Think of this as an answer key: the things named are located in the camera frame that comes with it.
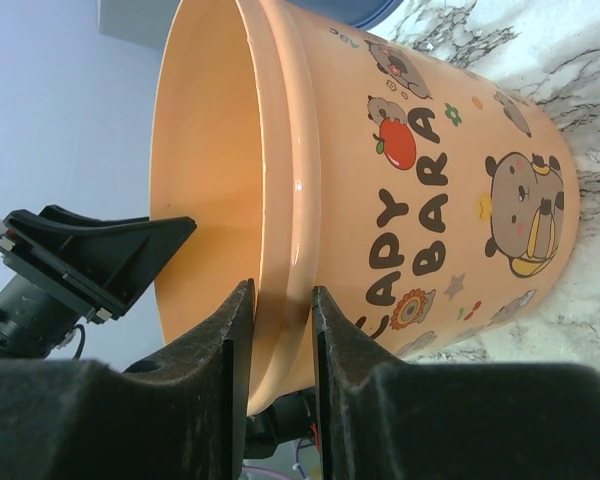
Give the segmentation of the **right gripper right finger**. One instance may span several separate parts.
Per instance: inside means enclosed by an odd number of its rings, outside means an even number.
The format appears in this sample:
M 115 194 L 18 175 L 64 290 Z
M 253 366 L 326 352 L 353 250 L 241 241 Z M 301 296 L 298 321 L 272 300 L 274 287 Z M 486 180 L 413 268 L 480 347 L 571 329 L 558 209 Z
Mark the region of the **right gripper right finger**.
M 567 363 L 411 364 L 313 291 L 326 479 L 600 479 L 600 374 Z

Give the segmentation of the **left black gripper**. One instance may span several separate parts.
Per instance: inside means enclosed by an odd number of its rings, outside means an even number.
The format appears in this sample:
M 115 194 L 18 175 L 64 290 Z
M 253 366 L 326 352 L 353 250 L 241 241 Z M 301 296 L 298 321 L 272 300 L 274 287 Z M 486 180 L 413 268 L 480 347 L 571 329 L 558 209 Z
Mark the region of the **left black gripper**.
M 3 224 L 13 243 L 4 260 L 18 275 L 0 291 L 0 358 L 46 358 L 75 334 L 80 357 L 80 316 L 124 316 L 196 229 L 187 216 L 104 221 L 57 205 L 15 210 Z

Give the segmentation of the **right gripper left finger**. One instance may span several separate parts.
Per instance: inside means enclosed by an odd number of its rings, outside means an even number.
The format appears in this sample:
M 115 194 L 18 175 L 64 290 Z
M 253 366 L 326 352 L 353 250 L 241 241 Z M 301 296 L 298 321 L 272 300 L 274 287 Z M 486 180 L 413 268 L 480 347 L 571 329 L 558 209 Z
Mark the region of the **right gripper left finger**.
M 117 372 L 94 360 L 0 360 L 0 479 L 236 479 L 255 288 Z

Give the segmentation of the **orange plastic bucket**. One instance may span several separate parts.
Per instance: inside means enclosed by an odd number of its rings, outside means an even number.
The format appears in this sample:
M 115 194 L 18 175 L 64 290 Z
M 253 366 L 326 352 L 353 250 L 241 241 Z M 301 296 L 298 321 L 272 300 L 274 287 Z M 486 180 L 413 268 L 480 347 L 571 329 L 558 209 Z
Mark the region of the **orange plastic bucket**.
M 248 410 L 314 382 L 314 287 L 402 357 L 530 313 L 564 270 L 576 164 L 497 84 L 287 1 L 183 1 L 150 213 L 197 228 L 155 282 L 173 341 L 255 283 Z

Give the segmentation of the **blue plastic bucket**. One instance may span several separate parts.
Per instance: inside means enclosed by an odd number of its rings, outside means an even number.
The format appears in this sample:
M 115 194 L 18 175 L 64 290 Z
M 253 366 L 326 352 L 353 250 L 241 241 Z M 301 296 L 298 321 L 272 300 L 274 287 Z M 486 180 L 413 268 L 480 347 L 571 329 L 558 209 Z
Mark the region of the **blue plastic bucket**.
M 336 18 L 349 26 L 371 29 L 388 18 L 403 0 L 350 0 L 339 2 Z

